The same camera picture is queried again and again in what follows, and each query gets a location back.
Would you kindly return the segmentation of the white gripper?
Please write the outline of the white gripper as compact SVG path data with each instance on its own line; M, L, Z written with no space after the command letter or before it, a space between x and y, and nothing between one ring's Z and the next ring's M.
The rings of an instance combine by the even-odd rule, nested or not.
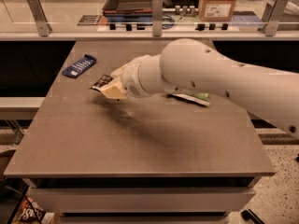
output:
M149 55L134 58L129 63L114 70L110 74L114 79L101 87L100 92L109 99L125 99L126 93L135 98L150 97L150 94L141 86L139 81L141 64L149 58Z

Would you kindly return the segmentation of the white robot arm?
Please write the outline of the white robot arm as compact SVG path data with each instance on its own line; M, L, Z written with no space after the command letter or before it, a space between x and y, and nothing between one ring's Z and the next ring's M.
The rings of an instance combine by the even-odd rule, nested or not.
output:
M159 55L135 58L111 76L100 89L106 98L216 94L299 138L299 75L293 72L239 63L202 42L178 39Z

